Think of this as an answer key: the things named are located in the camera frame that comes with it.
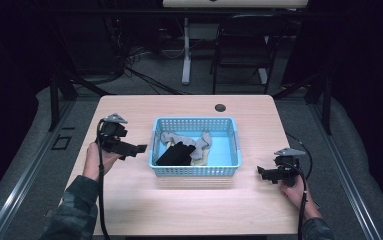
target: blue basket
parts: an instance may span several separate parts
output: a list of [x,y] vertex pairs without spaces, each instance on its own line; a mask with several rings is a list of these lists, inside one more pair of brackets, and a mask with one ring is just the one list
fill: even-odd
[[[197,140],[209,131],[212,144],[206,166],[158,166],[156,161],[167,147],[160,141],[163,132]],[[157,176],[233,176],[241,166],[241,150],[235,120],[225,117],[163,117],[154,121],[149,165]]]

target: sleeve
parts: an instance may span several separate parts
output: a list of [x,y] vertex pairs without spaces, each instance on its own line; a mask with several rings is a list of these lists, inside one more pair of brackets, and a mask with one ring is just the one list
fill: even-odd
[[77,176],[63,194],[63,202],[47,221],[40,239],[92,239],[98,209],[98,183]]
[[302,227],[305,240],[334,240],[334,234],[321,218],[311,218]]

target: person's right hand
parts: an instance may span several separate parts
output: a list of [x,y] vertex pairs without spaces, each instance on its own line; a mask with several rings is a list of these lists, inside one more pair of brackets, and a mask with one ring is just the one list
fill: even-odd
[[[297,176],[295,179],[295,185],[292,187],[289,187],[285,184],[285,182],[281,182],[280,189],[284,196],[288,197],[290,201],[296,206],[298,209],[300,209],[301,206],[301,200],[303,197],[303,191],[304,191],[304,185],[303,180],[300,176]],[[322,218],[321,213],[316,208],[316,204],[312,199],[312,195],[309,191],[309,186],[306,182],[307,187],[307,195],[306,195],[306,207],[304,211],[305,219],[310,219],[313,217]]]

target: chair seat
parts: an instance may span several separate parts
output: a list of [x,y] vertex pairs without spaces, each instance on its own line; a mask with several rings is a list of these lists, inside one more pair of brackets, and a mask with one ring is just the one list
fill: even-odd
[[229,67],[269,66],[271,57],[262,37],[224,37],[220,42],[219,64]]

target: white desk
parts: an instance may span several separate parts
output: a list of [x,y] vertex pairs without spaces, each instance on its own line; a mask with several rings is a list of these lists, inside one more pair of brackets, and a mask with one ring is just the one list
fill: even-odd
[[[226,106],[225,112],[215,105]],[[261,180],[257,166],[275,168],[275,151],[288,146],[270,96],[157,95],[106,96],[96,109],[68,185],[82,173],[86,149],[98,121],[112,113],[128,120],[122,140],[148,144],[154,119],[162,116],[233,117],[242,165],[227,186],[165,185],[148,166],[148,149],[118,161],[105,177],[105,216],[110,235],[269,235],[295,234],[297,209],[278,185]],[[96,235],[101,235],[97,222]]]
[[[167,8],[305,8],[308,0],[164,0],[163,7]],[[184,23],[184,67],[182,70],[182,84],[190,83],[191,55],[190,55],[190,25],[188,18]],[[262,83],[266,81],[266,71],[260,69],[259,76]]]

